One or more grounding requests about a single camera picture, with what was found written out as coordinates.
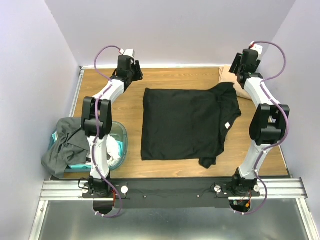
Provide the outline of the black t shirt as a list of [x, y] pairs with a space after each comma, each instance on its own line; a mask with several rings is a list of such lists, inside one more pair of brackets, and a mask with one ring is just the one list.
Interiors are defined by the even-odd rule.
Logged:
[[207, 90], [146, 88], [141, 158], [198, 159], [209, 169], [224, 152], [227, 134], [241, 114], [231, 82]]

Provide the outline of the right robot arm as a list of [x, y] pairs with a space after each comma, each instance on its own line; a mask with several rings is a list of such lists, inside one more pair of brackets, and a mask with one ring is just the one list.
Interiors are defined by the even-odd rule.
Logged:
[[263, 76], [257, 72], [259, 52], [253, 48], [238, 53], [230, 73], [251, 97], [256, 111], [249, 127], [251, 145], [244, 162], [236, 169], [226, 190], [234, 196], [244, 197], [255, 190], [260, 168], [272, 148], [286, 136], [290, 108], [280, 104], [267, 89]]

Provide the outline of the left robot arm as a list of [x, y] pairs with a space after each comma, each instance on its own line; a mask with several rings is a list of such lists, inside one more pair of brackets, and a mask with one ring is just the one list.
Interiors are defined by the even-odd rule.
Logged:
[[110, 175], [107, 162], [107, 140], [112, 129], [112, 104], [131, 85], [143, 79], [140, 63], [133, 53], [118, 56], [117, 68], [107, 85], [96, 95], [83, 99], [81, 129], [90, 147], [91, 171], [88, 193], [104, 198], [110, 195], [111, 185], [106, 182]]

